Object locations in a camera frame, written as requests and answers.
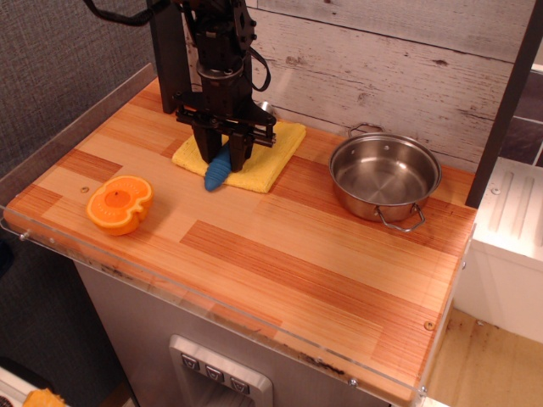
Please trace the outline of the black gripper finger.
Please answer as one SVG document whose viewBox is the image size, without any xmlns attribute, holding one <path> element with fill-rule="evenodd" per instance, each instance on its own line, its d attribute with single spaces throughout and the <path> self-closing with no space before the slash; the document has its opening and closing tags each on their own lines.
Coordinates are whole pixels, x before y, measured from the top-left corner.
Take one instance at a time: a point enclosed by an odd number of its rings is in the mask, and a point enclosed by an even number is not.
<svg viewBox="0 0 543 407">
<path fill-rule="evenodd" d="M 222 148 L 222 133 L 218 125 L 192 125 L 193 135 L 202 160 L 210 164 Z"/>
<path fill-rule="evenodd" d="M 249 135 L 234 133 L 229 137 L 229 154 L 232 172 L 239 172 L 253 148 L 253 139 Z"/>
</svg>

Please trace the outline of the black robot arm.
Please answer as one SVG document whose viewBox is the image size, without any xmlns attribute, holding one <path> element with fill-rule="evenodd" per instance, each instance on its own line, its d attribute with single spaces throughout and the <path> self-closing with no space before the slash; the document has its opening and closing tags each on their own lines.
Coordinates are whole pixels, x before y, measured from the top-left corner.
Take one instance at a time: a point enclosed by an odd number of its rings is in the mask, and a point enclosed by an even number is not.
<svg viewBox="0 0 543 407">
<path fill-rule="evenodd" d="M 262 86 L 253 83 L 252 62 L 268 67 L 251 47 L 256 21 L 245 1 L 181 1 L 180 7 L 198 52 L 201 90 L 175 96 L 177 120 L 192 127 L 207 164 L 219 154 L 222 138 L 228 137 L 231 168 L 239 172 L 256 143 L 275 143 L 276 118 L 253 100 L 253 92 L 265 91 L 271 81 L 267 73 Z"/>
</svg>

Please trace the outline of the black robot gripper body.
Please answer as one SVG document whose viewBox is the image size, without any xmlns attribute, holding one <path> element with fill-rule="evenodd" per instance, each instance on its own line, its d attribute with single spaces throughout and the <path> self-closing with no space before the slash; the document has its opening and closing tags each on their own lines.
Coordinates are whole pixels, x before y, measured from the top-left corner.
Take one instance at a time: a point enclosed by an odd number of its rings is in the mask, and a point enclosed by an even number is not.
<svg viewBox="0 0 543 407">
<path fill-rule="evenodd" d="M 177 120 L 188 124 L 205 144 L 223 135 L 239 134 L 249 142 L 271 147 L 276 141 L 275 117 L 252 98 L 253 87 L 245 74 L 204 77 L 202 90 L 177 92 Z"/>
</svg>

